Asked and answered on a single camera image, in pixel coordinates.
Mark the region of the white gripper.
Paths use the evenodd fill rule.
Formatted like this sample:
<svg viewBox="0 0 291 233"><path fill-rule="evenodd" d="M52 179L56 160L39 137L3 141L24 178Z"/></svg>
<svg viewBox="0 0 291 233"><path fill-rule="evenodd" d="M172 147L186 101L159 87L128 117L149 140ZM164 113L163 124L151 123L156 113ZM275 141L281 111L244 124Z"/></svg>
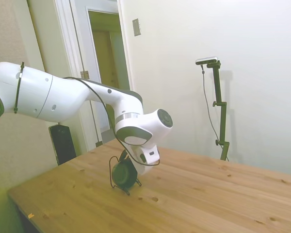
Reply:
<svg viewBox="0 0 291 233"><path fill-rule="evenodd" d="M123 162L131 159L137 173L144 175L152 168L152 162L148 161L148 157L148 149L143 149L139 146L129 146L129 155L126 150L123 150L118 161Z"/></svg>

